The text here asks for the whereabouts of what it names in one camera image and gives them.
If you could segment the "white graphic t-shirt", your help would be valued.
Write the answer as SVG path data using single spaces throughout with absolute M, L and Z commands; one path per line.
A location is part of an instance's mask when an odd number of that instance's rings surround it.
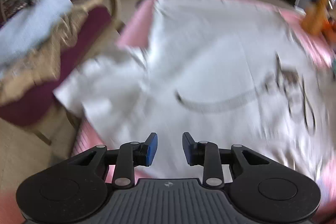
M 182 134 L 244 145 L 313 180 L 334 155 L 319 71 L 281 13 L 250 0 L 155 0 L 147 45 L 86 61 L 54 94 L 118 148 L 158 135 L 138 177 L 201 177 Z

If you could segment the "pink dalmatian blanket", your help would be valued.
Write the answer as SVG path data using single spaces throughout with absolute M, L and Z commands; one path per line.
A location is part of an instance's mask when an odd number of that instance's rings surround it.
M 119 46 L 145 46 L 147 45 L 147 36 L 149 34 L 152 11 L 155 0 L 141 0 L 135 14 L 123 29 L 121 39 L 117 44 Z M 289 26 L 294 30 L 303 49 L 312 58 L 315 65 L 319 68 L 329 68 L 332 60 L 332 50 L 324 37 L 311 36 L 303 31 L 299 22 L 302 16 L 298 12 L 288 9 L 281 9 L 277 6 L 269 5 L 263 2 L 250 1 L 253 4 L 262 7 L 271 8 L 279 11 Z M 76 137 L 72 154 L 76 155 L 101 143 L 100 137 L 95 133 L 91 125 L 84 121 L 81 124 L 79 133 Z M 322 186 L 322 199 L 325 203 L 319 208 L 314 217 L 317 223 L 335 223 L 335 159 L 331 159 L 322 172 L 322 178 L 319 181 Z M 17 202 L 15 199 L 15 189 L 1 193 L 1 223 L 23 223 Z

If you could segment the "beige knitted garment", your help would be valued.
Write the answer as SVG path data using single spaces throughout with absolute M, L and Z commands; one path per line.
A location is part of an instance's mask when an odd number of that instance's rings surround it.
M 73 48 L 88 13 L 104 0 L 84 0 L 61 17 L 41 46 L 5 69 L 1 77 L 1 106 L 18 101 L 35 86 L 60 79 L 60 56 Z

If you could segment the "light blue knitted garment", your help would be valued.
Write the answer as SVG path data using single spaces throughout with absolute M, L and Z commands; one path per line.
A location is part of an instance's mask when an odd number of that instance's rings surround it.
M 52 27 L 72 9 L 71 0 L 37 0 L 1 28 L 1 67 L 25 56 L 44 42 Z

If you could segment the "maroon chair with wooden frame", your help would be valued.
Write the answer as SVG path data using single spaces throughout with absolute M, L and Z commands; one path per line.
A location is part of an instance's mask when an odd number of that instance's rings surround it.
M 29 129 L 54 103 L 53 91 L 118 17 L 120 0 L 1 0 L 1 118 Z

